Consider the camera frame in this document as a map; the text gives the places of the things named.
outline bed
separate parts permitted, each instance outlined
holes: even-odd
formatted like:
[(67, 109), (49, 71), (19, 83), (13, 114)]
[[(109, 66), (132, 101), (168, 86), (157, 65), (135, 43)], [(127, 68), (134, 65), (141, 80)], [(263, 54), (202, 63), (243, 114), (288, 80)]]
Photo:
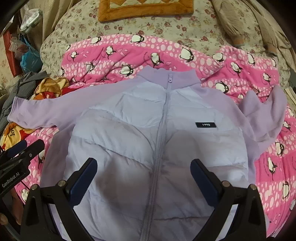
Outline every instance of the bed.
[[(242, 2), (234, 2), (237, 12), (241, 16), (241, 20), (244, 22), (245, 45), (242, 46), (242, 49), (254, 56), (268, 58), (269, 56), (265, 54), (265, 49), (262, 45), (261, 33), (254, 15)], [(166, 39), (174, 43), (184, 45), (191, 49), (199, 50), (208, 56), (212, 56), (224, 45), (232, 45), (231, 39), (225, 34), (223, 28), (220, 25), (219, 19), (216, 16), (211, 2), (207, 0), (194, 0), (194, 13), (188, 16), (152, 16), (100, 23), (97, 20), (97, 12), (98, 1), (96, 0), (82, 0), (67, 11), (67, 13), (56, 25), (53, 33), (48, 36), (41, 46), (40, 53), (44, 63), (42, 70), (47, 71), (47, 73), (51, 73), (52, 78), (57, 78), (59, 76), (63, 55), (70, 43), (81, 41), (87, 38), (113, 34), (138, 34), (155, 36), (160, 39)], [(282, 88), (285, 88), (288, 86), (290, 70), (281, 54), (278, 55), (277, 68), (279, 71), (279, 84)], [(80, 88), (81, 85), (84, 84), (85, 83), (77, 83), (72, 85), (72, 88)], [(288, 109), (287, 116), (289, 116), (289, 118), (293, 117)], [(57, 131), (58, 130), (56, 128), (39, 129), (30, 134), (27, 137), (27, 140), (31, 142), (35, 138), (43, 139), (46, 143), (46, 155), (52, 137)], [(287, 139), (287, 137), (285, 138), (285, 135), (282, 133), (280, 139), (277, 141), (283, 141), (290, 145), (290, 142), (295, 140), (294, 137), (296, 139), (295, 134), (291, 133)], [(289, 154), (295, 155), (293, 150), (296, 150), (296, 146), (295, 149), (293, 148), (292, 150), (289, 150)], [(269, 147), (269, 149), (263, 155), (265, 155), (265, 158), (268, 158), (268, 155), (274, 153), (275, 151), (276, 145), (273, 145)], [(290, 214), (291, 202), (293, 201), (293, 195), (296, 188), (296, 169), (287, 170), (289, 166), (286, 166), (285, 168), (283, 167), (283, 179), (277, 183), (268, 183), (260, 179), (260, 170), (263, 171), (264, 166), (264, 163), (260, 163), (259, 161), (256, 162), (256, 168), (259, 170), (257, 171), (258, 175), (256, 177), (256, 184), (259, 187), (264, 211), (267, 213), (270, 219), (267, 235), (274, 236), (280, 231)], [(31, 175), (25, 179), (25, 183), (29, 187), (33, 183), (39, 183), (41, 174), (42, 168), (40, 168), (39, 172), (32, 171)], [(279, 193), (276, 194), (278, 198), (273, 198), (272, 200), (271, 193), (276, 190), (280, 192), (285, 181), (291, 183), (291, 198), (288, 199), (289, 202), (286, 200), (284, 205), (279, 205), (277, 204), (277, 201), (281, 200)], [(281, 213), (273, 212), (272, 207), (275, 208), (278, 206), (281, 207)]]

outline beige garment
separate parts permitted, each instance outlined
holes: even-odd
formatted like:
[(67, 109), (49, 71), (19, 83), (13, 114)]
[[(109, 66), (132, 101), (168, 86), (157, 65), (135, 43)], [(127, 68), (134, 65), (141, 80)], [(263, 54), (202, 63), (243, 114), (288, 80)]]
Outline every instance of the beige garment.
[[(235, 0), (212, 0), (224, 30), (231, 37), (234, 45), (239, 46), (243, 44), (241, 39), (243, 28), (242, 21), (236, 14), (235, 2)], [(289, 67), (296, 71), (296, 54), (276, 20), (256, 0), (241, 0), (241, 2), (253, 12), (259, 24), (263, 45), (266, 50), (274, 55), (277, 55), (279, 50)]]
[(39, 23), (28, 34), (29, 40), (39, 50), (44, 40), (54, 31), (61, 17), (80, 0), (30, 0), (29, 9), (40, 8), (43, 12), (43, 22)]

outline floral bedsheet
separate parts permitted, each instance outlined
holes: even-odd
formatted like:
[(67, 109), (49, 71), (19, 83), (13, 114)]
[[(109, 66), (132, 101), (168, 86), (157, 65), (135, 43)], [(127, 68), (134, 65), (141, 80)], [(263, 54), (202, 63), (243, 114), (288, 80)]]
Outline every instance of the floral bedsheet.
[[(259, 26), (253, 13), (241, 1), (233, 0), (243, 21), (245, 45), (242, 49), (266, 58)], [(194, 13), (186, 16), (141, 17), (100, 23), (99, 0), (82, 0), (60, 19), (55, 31), (41, 46), (43, 70), (58, 76), (62, 57), (68, 44), (83, 39), (112, 34), (150, 35), (196, 49), (209, 56), (223, 45), (231, 46), (210, 0), (194, 0)], [(285, 88), (290, 77), (289, 67), (279, 54), (280, 85)]]

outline penguin print blanket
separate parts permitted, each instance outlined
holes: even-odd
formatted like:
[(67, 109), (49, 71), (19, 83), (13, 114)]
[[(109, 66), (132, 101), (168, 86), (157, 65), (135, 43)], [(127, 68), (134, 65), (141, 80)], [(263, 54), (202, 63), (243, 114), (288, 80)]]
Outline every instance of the penguin print blanket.
[[(69, 79), (68, 88), (79, 89), (132, 79), (146, 65), (180, 72), (195, 69), (203, 86), (221, 90), (237, 104), (249, 90), (255, 91), (264, 102), (273, 86), (279, 84), (275, 59), (258, 58), (230, 46), (207, 56), (162, 38), (129, 34), (95, 37), (68, 45), (59, 75)], [(51, 134), (50, 129), (44, 132)], [(28, 181), (28, 177), (25, 181), (29, 186), (39, 183), (41, 175), (37, 167), (31, 168), (38, 180)], [(269, 218), (267, 235), (276, 235), (295, 204), (296, 119), (289, 107), (281, 132), (255, 161), (255, 169), (256, 185)], [(19, 195), (23, 194), (22, 190), (20, 184)]]

